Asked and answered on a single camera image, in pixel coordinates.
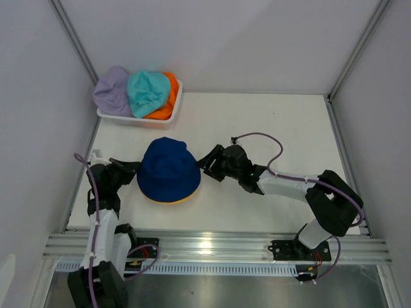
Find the yellow bucket hat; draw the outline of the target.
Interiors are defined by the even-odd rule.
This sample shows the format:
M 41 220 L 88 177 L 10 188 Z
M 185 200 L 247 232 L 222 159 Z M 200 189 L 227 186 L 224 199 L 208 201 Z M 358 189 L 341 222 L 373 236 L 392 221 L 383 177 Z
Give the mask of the yellow bucket hat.
M 142 194 L 149 200 L 161 204 L 176 204 L 190 199 L 197 190 L 156 190 L 156 191 L 141 191 Z

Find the dark blue bucket hat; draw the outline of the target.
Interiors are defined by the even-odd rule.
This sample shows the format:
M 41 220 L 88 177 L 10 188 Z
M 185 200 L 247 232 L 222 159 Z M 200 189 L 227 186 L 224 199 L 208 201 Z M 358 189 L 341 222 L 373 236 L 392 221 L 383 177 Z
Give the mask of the dark blue bucket hat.
M 201 183 L 200 168 L 185 142 L 161 137 L 147 148 L 137 183 L 141 191 L 193 191 Z

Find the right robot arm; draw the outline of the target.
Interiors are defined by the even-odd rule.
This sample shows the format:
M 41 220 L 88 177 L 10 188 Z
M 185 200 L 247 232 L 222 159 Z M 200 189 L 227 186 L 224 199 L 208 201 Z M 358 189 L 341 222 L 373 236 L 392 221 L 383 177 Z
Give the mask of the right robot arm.
M 279 173 L 253 164 L 239 145 L 216 145 L 198 161 L 200 169 L 221 182 L 237 180 L 248 193 L 279 195 L 302 201 L 314 220 L 305 224 L 292 240 L 274 240 L 268 247 L 276 261 L 312 261 L 316 255 L 329 261 L 330 237 L 343 237 L 364 219 L 363 201 L 334 171 L 319 176 Z

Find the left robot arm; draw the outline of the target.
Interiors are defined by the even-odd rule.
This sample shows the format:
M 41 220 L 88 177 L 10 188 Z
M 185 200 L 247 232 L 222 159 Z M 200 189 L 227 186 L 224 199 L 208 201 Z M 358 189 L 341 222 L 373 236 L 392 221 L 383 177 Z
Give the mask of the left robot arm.
M 135 255 L 139 241 L 130 224 L 119 222 L 118 191 L 131 183 L 138 162 L 86 162 L 91 188 L 87 192 L 87 214 L 91 222 L 85 255 L 67 284 L 76 307 L 127 307 L 124 281 L 127 257 Z

